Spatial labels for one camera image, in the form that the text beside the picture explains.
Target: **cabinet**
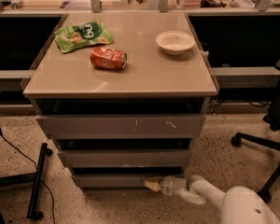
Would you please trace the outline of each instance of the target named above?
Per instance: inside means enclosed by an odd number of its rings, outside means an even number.
[[[70,13],[65,25],[99,18],[127,53],[124,70],[94,68],[91,48],[49,47],[23,94],[80,188],[143,187],[189,163],[209,97],[217,94],[197,45],[180,56],[155,43],[164,31],[191,34],[182,12]]]

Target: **white robotic arm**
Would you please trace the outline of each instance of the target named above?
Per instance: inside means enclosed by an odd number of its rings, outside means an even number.
[[[221,224],[280,224],[272,210],[251,189],[234,187],[225,193],[198,175],[189,179],[157,176],[146,179],[145,185],[164,195],[179,196],[188,203],[204,204],[208,200],[221,212]]]

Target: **wire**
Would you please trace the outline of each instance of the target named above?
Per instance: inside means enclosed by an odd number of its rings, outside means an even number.
[[[10,146],[12,146],[14,149],[16,149],[20,154],[22,154],[23,157],[25,157],[26,159],[28,159],[29,161],[31,161],[35,168],[37,169],[37,165],[36,162],[34,160],[32,160],[29,156],[27,156],[26,154],[24,154],[22,151],[20,151],[17,147],[15,147],[13,144],[11,144],[11,142],[9,142],[4,136],[3,136],[3,132],[2,129],[0,127],[0,136],[4,139],[4,141],[6,141]],[[55,201],[54,201],[54,196],[52,191],[50,190],[50,188],[48,187],[48,185],[44,182],[44,180],[41,179],[41,182],[43,183],[43,185],[47,188],[47,190],[49,191],[49,194],[51,196],[52,199],[52,218],[53,218],[53,223],[55,224],[55,213],[54,213],[54,209],[55,209]]]

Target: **green chip bag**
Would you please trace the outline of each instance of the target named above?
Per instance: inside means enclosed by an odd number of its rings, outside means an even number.
[[[65,26],[55,32],[55,42],[62,53],[95,44],[110,44],[112,35],[95,19],[80,26]]]

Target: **red soda can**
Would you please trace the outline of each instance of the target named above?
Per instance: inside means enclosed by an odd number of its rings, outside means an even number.
[[[91,52],[91,63],[104,69],[124,69],[127,64],[127,54],[118,49],[94,48]]]

